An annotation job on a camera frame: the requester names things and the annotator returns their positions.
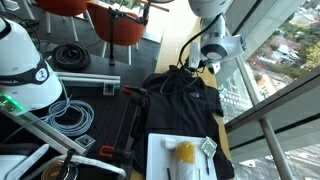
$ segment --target city view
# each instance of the city view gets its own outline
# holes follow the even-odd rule
[[[320,0],[306,0],[246,61],[256,93],[266,99],[320,65]],[[219,84],[227,123],[252,107],[236,70]],[[296,179],[320,179],[320,145],[285,152]],[[235,179],[280,179],[273,157],[234,164]]]

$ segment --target black cloth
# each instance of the black cloth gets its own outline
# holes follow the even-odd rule
[[[138,101],[141,110],[131,132],[135,170],[146,175],[150,133],[209,136],[218,144],[213,158],[217,178],[234,177],[232,164],[220,147],[218,124],[212,115],[223,116],[219,92],[215,88],[206,86],[201,78],[195,80],[189,71],[175,66],[170,66],[170,70],[163,74],[151,74],[144,81],[143,88],[147,95],[141,95]]]

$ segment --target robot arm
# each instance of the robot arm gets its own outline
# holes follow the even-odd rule
[[[201,42],[191,43],[189,68],[197,69],[201,64],[207,66],[211,73],[216,64],[229,60],[246,50],[246,43],[241,35],[226,36],[224,11],[232,3],[231,0],[189,0],[193,13],[201,20],[201,30],[215,23],[201,35]]]

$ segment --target gray floor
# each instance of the gray floor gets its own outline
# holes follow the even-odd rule
[[[20,9],[17,11],[9,11],[23,19],[30,19],[25,7],[21,1],[19,3]],[[45,12],[36,7],[31,6],[31,10],[35,19],[40,22],[39,29],[37,30],[40,40],[47,40],[54,44],[64,45],[67,43],[75,43],[71,23],[68,18],[64,21],[61,16],[51,16],[51,33],[47,33]],[[100,40],[94,29],[91,29],[90,24],[83,19],[74,18],[76,24],[76,30],[78,33],[78,43],[87,47],[95,44]],[[101,55],[103,41],[99,42],[95,46],[89,47],[88,50],[91,54]],[[146,75],[154,72],[156,66],[156,57],[158,55],[160,44],[146,39],[141,39],[139,42],[139,50],[135,50],[132,46],[132,65],[145,69]],[[106,61],[109,55],[109,49],[106,51]],[[115,46],[114,55],[116,62],[128,63],[128,51],[127,47]]]

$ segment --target chair leg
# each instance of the chair leg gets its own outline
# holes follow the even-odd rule
[[[47,19],[47,32],[51,33],[51,20],[50,20],[50,13],[46,12],[46,19]]]
[[[3,6],[3,4],[2,4],[1,1],[0,1],[0,10],[1,10],[2,12],[6,12],[6,10],[4,9],[4,6]]]
[[[74,35],[74,40],[78,42],[78,35],[77,35],[77,31],[76,31],[76,26],[74,25],[73,17],[70,17],[70,21],[71,21],[72,31],[73,31],[73,35]]]
[[[32,14],[32,11],[31,11],[31,9],[30,9],[30,6],[29,6],[29,4],[28,4],[28,0],[23,0],[23,4],[24,4],[24,6],[26,7],[26,10],[28,11],[28,14],[29,14],[30,18],[33,19],[33,20],[35,20],[33,14]]]
[[[107,42],[103,43],[101,57],[104,57],[106,55],[107,44]]]
[[[91,28],[94,29],[94,26],[93,26],[93,23],[92,23],[92,20],[91,20],[91,17],[90,17],[88,10],[86,10],[84,13],[86,14],[86,16],[88,18],[88,21],[90,23]]]
[[[128,64],[131,65],[131,46],[128,46]]]

